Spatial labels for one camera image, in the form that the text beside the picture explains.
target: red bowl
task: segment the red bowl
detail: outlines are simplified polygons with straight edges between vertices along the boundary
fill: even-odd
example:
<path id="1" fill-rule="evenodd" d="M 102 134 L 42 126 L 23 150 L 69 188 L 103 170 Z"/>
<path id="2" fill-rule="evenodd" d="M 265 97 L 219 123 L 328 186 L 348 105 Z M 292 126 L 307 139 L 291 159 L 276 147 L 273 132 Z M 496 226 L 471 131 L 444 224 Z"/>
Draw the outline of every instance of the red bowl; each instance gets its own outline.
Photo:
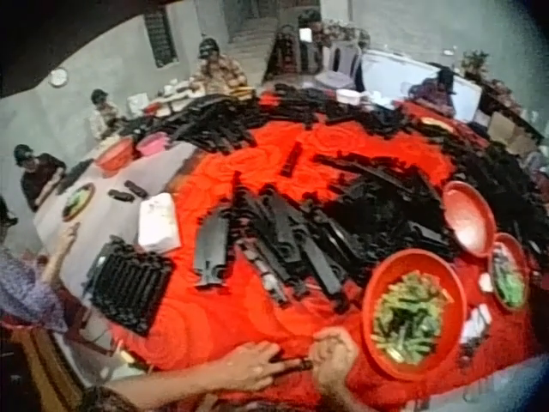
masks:
<path id="1" fill-rule="evenodd" d="M 496 245 L 502 245 L 505 249 L 509 251 L 510 255 L 513 257 L 513 260 L 515 260 L 516 268 L 522 274 L 522 278 L 524 281 L 524 304 L 522 306 L 507 305 L 503 300 L 503 298 L 499 295 L 498 289 L 496 288 L 496 279 L 495 279 L 495 276 L 493 275 L 493 258 L 492 258 L 493 250 L 496 247 Z M 519 312 L 522 309 L 524 309 L 524 306 L 528 301 L 529 272 L 530 270 L 528 266 L 528 260 L 526 259 L 524 250 L 522 249 L 522 246 L 518 242 L 518 240 L 516 240 L 513 236 L 507 233 L 496 234 L 496 239 L 494 240 L 492 252 L 490 253 L 490 257 L 488 258 L 488 273 L 490 274 L 490 277 L 492 279 L 492 284 L 494 285 L 494 295 L 496 296 L 496 300 L 504 309 L 510 312 Z"/>
<path id="2" fill-rule="evenodd" d="M 95 164 L 103 171 L 103 176 L 110 178 L 118 171 L 128 166 L 134 156 L 134 141 L 131 137 L 123 137 L 105 150 L 96 160 Z"/>
<path id="3" fill-rule="evenodd" d="M 445 289 L 453 302 L 449 302 L 443 312 L 442 334 L 438 338 L 435 352 L 427 356 L 419 365 L 403 365 L 392 361 L 371 340 L 373 315 L 376 303 L 387 291 L 389 285 L 398 282 L 405 274 L 419 270 L 436 277 L 440 287 Z M 467 299 L 463 286 L 449 264 L 437 255 L 422 249 L 406 249 L 383 260 L 373 271 L 366 287 L 362 306 L 362 327 L 365 344 L 373 360 L 389 376 L 409 381 L 426 379 L 458 348 L 463 324 L 467 316 Z"/>
<path id="4" fill-rule="evenodd" d="M 496 221 L 490 206 L 477 190 L 451 181 L 443 189 L 444 218 L 463 249 L 486 258 L 496 237 Z"/>

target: window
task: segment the window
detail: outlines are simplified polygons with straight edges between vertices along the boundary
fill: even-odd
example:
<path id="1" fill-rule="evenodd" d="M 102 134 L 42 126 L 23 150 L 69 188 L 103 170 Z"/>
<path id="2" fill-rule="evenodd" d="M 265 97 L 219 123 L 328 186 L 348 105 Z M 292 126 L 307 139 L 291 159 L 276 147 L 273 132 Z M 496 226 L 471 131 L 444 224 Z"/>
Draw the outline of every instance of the window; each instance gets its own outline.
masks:
<path id="1" fill-rule="evenodd" d="M 148 39 L 153 49 L 154 61 L 157 67 L 164 67 L 167 64 L 177 62 L 178 56 L 173 46 L 172 30 L 168 21 L 166 8 L 161 7 L 146 13 L 145 27 L 147 28 Z"/>

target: white container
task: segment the white container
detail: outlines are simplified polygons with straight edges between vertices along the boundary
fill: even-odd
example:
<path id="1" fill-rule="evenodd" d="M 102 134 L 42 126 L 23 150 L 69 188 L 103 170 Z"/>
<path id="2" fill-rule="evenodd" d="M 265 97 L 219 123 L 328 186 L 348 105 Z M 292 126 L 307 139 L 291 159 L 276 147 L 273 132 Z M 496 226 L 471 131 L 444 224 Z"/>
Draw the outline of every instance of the white container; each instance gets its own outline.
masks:
<path id="1" fill-rule="evenodd" d="M 337 101 L 346 105 L 359 106 L 360 96 L 361 94 L 356 90 L 348 90 L 346 88 L 338 88 L 335 90 L 335 98 Z"/>
<path id="2" fill-rule="evenodd" d="M 157 253 L 181 246 L 172 195 L 160 193 L 139 205 L 137 243 L 144 251 Z"/>

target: human hand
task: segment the human hand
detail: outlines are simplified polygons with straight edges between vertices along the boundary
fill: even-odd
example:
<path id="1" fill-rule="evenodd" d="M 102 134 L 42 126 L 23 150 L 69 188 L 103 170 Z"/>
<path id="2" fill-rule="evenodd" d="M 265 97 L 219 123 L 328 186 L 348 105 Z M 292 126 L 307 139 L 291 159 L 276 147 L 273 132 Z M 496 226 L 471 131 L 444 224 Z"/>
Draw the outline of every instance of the human hand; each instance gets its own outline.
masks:
<path id="1" fill-rule="evenodd" d="M 281 351 L 276 343 L 245 343 L 214 363 L 214 373 L 221 379 L 220 389 L 260 391 L 273 383 L 273 375 L 297 367 L 301 359 L 271 363 Z"/>
<path id="2" fill-rule="evenodd" d="M 359 355 L 359 347 L 345 329 L 327 328 L 314 335 L 309 350 L 317 389 L 326 393 L 345 387 L 345 379 Z"/>
<path id="3" fill-rule="evenodd" d="M 70 227 L 67 227 L 63 231 L 63 233 L 61 233 L 59 241 L 57 242 L 58 253 L 60 253 L 61 255 L 65 255 L 70 250 L 70 247 L 73 245 L 73 243 L 75 243 L 79 227 L 80 223 L 76 223 Z"/>

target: staircase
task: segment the staircase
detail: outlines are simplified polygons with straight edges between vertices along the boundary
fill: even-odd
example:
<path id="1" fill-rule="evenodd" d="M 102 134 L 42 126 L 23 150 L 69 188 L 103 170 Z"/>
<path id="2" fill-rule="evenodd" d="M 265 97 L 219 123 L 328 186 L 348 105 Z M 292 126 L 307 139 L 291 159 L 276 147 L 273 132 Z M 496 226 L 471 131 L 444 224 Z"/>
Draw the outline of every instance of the staircase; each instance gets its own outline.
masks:
<path id="1" fill-rule="evenodd" d="M 265 76 L 277 28 L 278 20 L 272 17 L 249 19 L 227 47 L 227 54 L 242 65 L 248 84 L 254 88 L 261 85 Z"/>

